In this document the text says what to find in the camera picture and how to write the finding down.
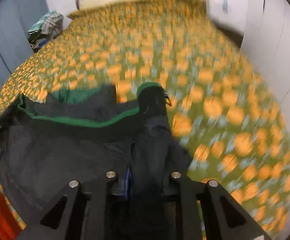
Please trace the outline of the white wall socket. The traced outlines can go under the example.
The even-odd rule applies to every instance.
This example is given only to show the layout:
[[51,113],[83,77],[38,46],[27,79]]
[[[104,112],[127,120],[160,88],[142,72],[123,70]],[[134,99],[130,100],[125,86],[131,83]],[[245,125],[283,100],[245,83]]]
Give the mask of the white wall socket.
[[228,0],[223,0],[223,3],[222,3],[222,11],[225,14],[227,14],[229,12],[229,3],[228,3]]

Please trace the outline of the dark wooden headboard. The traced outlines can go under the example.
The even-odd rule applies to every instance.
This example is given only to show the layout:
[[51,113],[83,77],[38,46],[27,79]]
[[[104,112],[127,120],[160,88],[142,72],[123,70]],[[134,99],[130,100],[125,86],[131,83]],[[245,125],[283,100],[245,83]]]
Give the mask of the dark wooden headboard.
[[76,0],[76,8],[77,10],[80,10],[80,0]]

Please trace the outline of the black puffer jacket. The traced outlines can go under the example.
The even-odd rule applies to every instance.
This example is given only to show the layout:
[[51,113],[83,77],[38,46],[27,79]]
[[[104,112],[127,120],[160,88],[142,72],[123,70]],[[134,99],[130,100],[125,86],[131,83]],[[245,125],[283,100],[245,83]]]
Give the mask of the black puffer jacket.
[[0,116],[0,184],[26,226],[68,182],[129,169],[128,198],[106,201],[104,239],[167,239],[168,178],[191,158],[172,136],[166,103],[155,82],[125,103],[113,85],[62,90],[45,103],[19,96]]

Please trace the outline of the white wardrobe doors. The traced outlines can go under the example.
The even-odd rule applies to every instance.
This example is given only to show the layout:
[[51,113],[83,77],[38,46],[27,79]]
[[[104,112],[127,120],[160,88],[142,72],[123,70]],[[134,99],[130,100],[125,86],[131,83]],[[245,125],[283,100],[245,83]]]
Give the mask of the white wardrobe doors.
[[279,101],[290,134],[290,0],[248,0],[241,49]]

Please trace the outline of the dark wooden nightstand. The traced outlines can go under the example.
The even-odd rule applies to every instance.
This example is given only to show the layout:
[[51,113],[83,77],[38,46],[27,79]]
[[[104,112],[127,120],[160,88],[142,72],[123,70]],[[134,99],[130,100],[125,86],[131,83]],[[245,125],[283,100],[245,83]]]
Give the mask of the dark wooden nightstand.
[[228,37],[238,48],[241,48],[244,34],[234,27],[226,23],[221,23],[220,21],[210,17],[211,22],[219,29],[226,37]]

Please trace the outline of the pile of clothes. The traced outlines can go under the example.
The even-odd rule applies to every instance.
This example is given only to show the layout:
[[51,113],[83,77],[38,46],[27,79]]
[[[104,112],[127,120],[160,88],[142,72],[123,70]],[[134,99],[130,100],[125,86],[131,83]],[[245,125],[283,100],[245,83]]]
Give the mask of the pile of clothes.
[[63,32],[63,19],[64,16],[61,13],[52,10],[31,26],[27,33],[28,42],[34,53]]

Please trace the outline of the blue-grey curtain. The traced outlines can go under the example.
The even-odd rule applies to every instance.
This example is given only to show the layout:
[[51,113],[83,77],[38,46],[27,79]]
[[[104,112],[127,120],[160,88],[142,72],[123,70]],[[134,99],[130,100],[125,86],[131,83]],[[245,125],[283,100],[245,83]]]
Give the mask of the blue-grey curtain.
[[0,1],[0,89],[33,54],[27,31],[47,11],[46,0]]

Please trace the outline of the green orange floral bedspread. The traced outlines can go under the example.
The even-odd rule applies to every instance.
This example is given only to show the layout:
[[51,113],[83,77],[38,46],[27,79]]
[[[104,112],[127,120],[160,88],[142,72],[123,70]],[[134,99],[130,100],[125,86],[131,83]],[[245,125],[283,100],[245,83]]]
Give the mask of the green orange floral bedspread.
[[190,151],[189,177],[219,179],[273,238],[290,205],[290,139],[273,94],[206,15],[201,0],[141,0],[70,13],[72,22],[0,90],[0,114],[20,95],[116,86],[117,100],[158,82],[173,134]]

